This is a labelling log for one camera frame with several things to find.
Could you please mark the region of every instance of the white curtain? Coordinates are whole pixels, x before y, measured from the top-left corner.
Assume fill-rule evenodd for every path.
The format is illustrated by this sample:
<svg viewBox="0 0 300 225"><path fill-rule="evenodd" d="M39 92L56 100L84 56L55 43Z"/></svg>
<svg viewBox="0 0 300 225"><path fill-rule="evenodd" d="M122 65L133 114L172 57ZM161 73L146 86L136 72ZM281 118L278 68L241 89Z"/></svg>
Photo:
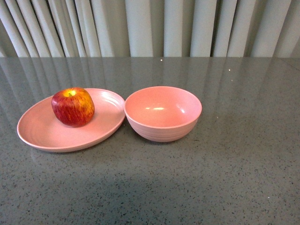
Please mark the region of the white curtain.
<svg viewBox="0 0 300 225"><path fill-rule="evenodd" d="M300 57L300 0L0 0L0 57Z"/></svg>

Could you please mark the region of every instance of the bowl rim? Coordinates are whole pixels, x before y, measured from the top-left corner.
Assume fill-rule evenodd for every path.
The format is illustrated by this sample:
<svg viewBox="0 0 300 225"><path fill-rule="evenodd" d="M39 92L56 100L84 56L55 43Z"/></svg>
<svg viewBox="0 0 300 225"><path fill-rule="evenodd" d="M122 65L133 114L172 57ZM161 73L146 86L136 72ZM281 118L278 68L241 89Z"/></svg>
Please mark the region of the bowl rim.
<svg viewBox="0 0 300 225"><path fill-rule="evenodd" d="M184 91L184 92L186 92L187 94L191 95L193 98L196 99L196 101L199 103L199 106L200 106L200 110L199 110L197 116L196 116L193 120L191 120L191 121L188 121L188 122L185 122L185 123L176 125L176 126L168 126L168 127L150 126L150 125L146 125L146 124L144 124L144 123L140 123L140 122L134 120L131 116L129 116L129 114L128 114L127 110L126 110L126 105L127 105L128 99L130 99L133 95L135 95L136 93L138 93L138 92L140 92L140 91L143 91L143 90L146 90L146 89L154 89L154 88L170 88L170 89L178 89L178 90ZM144 126L144 127L147 127L147 128L155 128L155 129L171 129L171 128L180 128L180 127L184 127L184 126L186 126L186 125L188 125L188 124L193 123L195 120L199 119L199 116L201 115L201 112L202 112L202 104L201 104L201 101L197 98L196 95L194 95L193 93L191 93L191 92L189 92L189 91L187 91L187 90L185 90L185 89L177 88L177 87L173 87L173 86L151 86L151 87L139 89L139 90L133 92L132 94L130 94L130 95L126 98L126 100L125 100L125 102L124 102L124 112L125 112L125 115L126 115L127 119L129 118L130 120L132 120L133 122L135 122L135 123L137 123L137 124L139 124L139 125L141 125L141 126Z"/></svg>

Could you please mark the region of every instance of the gray speckled countertop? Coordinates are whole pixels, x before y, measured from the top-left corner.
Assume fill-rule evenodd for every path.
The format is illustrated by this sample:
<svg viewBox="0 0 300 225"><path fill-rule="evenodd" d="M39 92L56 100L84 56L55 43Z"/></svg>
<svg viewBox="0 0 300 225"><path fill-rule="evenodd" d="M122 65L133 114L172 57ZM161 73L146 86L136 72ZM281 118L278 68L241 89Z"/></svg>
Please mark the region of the gray speckled countertop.
<svg viewBox="0 0 300 225"><path fill-rule="evenodd" d="M0 224L300 224L300 59L0 59ZM70 86L126 99L157 85L203 111L171 143L125 119L71 153L22 142L21 115Z"/></svg>

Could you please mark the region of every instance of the curtain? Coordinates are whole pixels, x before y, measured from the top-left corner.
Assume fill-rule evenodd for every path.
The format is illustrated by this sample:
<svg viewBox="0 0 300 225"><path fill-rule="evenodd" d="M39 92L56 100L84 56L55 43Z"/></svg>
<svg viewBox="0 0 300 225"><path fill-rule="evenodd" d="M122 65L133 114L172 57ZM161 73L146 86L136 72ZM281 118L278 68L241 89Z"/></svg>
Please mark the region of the curtain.
<svg viewBox="0 0 300 225"><path fill-rule="evenodd" d="M300 0L0 0L0 57L300 57Z"/></svg>

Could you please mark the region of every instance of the red apple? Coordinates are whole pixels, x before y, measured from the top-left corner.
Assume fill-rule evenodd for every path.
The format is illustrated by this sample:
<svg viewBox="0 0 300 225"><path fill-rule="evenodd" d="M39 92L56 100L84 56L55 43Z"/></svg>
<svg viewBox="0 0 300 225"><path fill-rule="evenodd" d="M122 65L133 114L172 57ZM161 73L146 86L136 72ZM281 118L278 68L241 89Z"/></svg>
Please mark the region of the red apple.
<svg viewBox="0 0 300 225"><path fill-rule="evenodd" d="M51 105L56 118L71 127L87 124L95 114L95 105L90 94L79 87L57 92L52 97Z"/></svg>

